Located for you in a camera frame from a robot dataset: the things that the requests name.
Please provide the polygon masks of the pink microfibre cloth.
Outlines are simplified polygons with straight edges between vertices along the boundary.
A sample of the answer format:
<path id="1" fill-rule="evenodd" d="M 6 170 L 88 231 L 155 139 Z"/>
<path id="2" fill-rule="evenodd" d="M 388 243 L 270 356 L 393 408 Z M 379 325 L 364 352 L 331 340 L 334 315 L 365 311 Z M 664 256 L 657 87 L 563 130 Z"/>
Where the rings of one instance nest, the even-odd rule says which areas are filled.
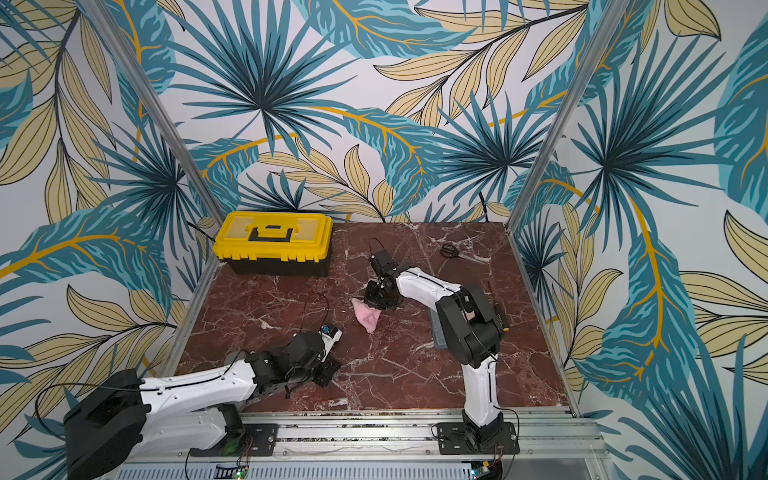
<path id="1" fill-rule="evenodd" d="M 363 326 L 368 333 L 373 333 L 377 328 L 381 311 L 367 305 L 363 300 L 357 298 L 353 298 L 351 302 L 358 323 Z"/>

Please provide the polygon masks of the grey rectangular block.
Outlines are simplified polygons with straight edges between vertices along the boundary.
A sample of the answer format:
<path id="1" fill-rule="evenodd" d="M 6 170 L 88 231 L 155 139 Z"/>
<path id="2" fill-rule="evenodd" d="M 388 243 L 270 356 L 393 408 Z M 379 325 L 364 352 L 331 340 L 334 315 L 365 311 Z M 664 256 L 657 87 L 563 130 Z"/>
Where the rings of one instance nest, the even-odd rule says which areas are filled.
<path id="1" fill-rule="evenodd" d="M 439 315 L 435 310 L 428 310 L 431 331 L 433 336 L 434 347 L 438 350 L 444 350 L 447 348 L 447 342 L 441 326 Z"/>

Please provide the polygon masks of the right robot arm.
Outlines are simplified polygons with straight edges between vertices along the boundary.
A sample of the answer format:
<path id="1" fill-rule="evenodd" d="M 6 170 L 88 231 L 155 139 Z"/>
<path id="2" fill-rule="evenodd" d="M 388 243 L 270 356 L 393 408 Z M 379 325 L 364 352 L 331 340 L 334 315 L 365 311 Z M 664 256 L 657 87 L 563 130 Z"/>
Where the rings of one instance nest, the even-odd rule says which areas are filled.
<path id="1" fill-rule="evenodd" d="M 404 299 L 436 313 L 447 349 L 462 366 L 467 430 L 480 436 L 498 433 L 504 417 L 498 405 L 496 367 L 504 331 L 483 290 L 411 267 L 379 273 L 364 291 L 364 302 L 378 310 L 394 310 Z"/>

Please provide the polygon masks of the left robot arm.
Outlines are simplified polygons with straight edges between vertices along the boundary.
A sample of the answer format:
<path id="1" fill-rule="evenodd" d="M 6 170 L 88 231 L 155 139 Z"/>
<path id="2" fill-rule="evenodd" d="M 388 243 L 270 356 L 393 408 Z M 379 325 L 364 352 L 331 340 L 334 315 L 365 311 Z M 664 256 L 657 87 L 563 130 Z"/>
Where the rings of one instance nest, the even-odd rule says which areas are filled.
<path id="1" fill-rule="evenodd" d="M 224 367 L 146 380 L 130 369 L 111 375 L 64 417 L 68 478 L 95 479 L 141 454 L 206 451 L 240 440 L 246 402 L 289 394 L 308 381 L 330 383 L 340 367 L 330 352 L 341 337 L 324 325 Z"/>

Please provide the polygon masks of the yellow black toolbox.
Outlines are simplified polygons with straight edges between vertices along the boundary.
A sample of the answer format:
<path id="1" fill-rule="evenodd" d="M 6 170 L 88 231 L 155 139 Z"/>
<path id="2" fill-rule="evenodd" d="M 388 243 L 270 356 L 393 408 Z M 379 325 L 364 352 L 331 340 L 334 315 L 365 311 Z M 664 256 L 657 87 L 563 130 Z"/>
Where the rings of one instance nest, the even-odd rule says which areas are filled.
<path id="1" fill-rule="evenodd" d="M 213 252 L 239 275 L 325 277 L 332 228 L 324 214 L 235 211 L 226 217 Z"/>

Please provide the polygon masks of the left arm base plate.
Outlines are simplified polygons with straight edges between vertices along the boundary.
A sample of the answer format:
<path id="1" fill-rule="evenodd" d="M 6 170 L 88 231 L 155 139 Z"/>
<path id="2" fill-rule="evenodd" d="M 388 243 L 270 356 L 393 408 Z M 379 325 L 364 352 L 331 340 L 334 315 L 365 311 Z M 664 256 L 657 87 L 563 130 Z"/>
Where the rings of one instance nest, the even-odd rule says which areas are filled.
<path id="1" fill-rule="evenodd" d="M 271 457 L 279 426 L 277 424 L 244 424 L 226 427 L 224 437 L 213 447 L 193 449 L 192 457 Z"/>

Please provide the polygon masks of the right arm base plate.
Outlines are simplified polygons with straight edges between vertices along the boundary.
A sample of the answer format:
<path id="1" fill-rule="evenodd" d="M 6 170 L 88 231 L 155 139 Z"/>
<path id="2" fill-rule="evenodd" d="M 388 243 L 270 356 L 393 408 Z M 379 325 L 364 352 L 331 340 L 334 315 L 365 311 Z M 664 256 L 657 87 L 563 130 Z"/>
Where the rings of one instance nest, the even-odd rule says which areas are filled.
<path id="1" fill-rule="evenodd" d="M 510 422 L 476 428 L 471 422 L 441 422 L 431 428 L 441 455 L 516 455 L 518 435 Z"/>

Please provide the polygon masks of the aluminium front rail frame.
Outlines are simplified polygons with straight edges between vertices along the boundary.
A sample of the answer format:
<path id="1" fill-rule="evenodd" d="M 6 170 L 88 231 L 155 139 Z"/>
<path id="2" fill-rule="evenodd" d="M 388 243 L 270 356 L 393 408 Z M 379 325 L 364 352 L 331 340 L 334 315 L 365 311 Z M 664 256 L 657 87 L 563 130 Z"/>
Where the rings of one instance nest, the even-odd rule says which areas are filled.
<path id="1" fill-rule="evenodd" d="M 615 479 L 618 471 L 595 420 L 567 407 L 503 411 L 516 455 L 441 455 L 431 428 L 462 422 L 456 409 L 247 412 L 243 424 L 279 426 L 271 457 L 247 457 L 249 479 L 467 478 L 481 465 L 498 479 Z"/>

